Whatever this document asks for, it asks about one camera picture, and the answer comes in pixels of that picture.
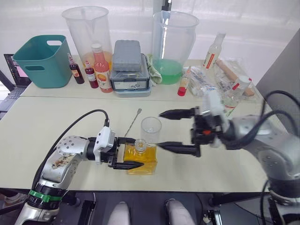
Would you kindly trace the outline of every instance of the teal plastic basket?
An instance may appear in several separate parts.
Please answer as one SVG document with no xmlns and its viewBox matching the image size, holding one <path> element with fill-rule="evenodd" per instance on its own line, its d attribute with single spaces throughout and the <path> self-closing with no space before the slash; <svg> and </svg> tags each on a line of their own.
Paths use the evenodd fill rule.
<svg viewBox="0 0 300 225">
<path fill-rule="evenodd" d="M 31 81 L 40 88 L 65 86 L 72 75 L 69 68 L 70 53 L 63 35 L 40 35 L 31 38 L 14 54 Z"/>
</svg>

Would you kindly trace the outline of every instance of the orange juice bottle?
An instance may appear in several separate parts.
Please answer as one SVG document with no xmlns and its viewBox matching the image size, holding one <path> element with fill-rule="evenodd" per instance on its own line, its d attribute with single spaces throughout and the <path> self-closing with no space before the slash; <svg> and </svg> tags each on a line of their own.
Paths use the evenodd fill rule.
<svg viewBox="0 0 300 225">
<path fill-rule="evenodd" d="M 126 144 L 123 160 L 144 163 L 138 168 L 127 170 L 128 174 L 152 175 L 158 163 L 156 145 L 147 145 L 143 139 L 137 139 L 135 145 Z"/>
<path fill-rule="evenodd" d="M 109 64 L 105 60 L 102 45 L 100 43 L 94 43 L 91 47 L 94 54 L 94 70 L 99 87 L 104 93 L 112 92 L 113 89 L 109 80 Z"/>
</svg>

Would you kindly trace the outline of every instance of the green liquid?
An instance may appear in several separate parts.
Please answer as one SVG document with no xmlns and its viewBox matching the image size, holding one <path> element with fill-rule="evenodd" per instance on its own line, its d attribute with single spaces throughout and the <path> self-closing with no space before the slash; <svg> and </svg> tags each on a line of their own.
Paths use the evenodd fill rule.
<svg viewBox="0 0 300 225">
<path fill-rule="evenodd" d="M 174 60 L 156 60 L 153 65 L 163 78 L 161 84 L 175 84 L 182 76 L 182 65 Z"/>
</svg>

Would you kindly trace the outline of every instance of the metal stirring spoon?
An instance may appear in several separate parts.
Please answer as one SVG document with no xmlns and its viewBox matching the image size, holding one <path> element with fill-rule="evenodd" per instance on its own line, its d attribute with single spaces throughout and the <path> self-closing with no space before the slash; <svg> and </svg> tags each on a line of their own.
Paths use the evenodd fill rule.
<svg viewBox="0 0 300 225">
<path fill-rule="evenodd" d="M 126 137 L 126 135 L 128 134 L 128 132 L 130 131 L 130 129 L 131 129 L 133 123 L 135 122 L 137 116 L 141 113 L 141 111 L 142 111 L 142 109 L 138 109 L 138 110 L 137 110 L 136 116 L 135 116 L 135 118 L 133 119 L 132 123 L 130 124 L 130 127 L 128 128 L 128 130 L 127 130 L 126 134 L 124 135 L 124 137 Z"/>
</svg>

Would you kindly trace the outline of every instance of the laptop screen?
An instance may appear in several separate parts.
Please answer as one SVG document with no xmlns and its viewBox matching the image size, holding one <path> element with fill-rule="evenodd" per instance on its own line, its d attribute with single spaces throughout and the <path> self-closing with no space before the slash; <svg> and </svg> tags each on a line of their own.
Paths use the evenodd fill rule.
<svg viewBox="0 0 300 225">
<path fill-rule="evenodd" d="M 27 87 L 31 83 L 31 80 L 18 63 L 13 60 L 13 54 L 4 54 L 4 57 L 15 81 L 15 85 L 17 87 Z"/>
</svg>

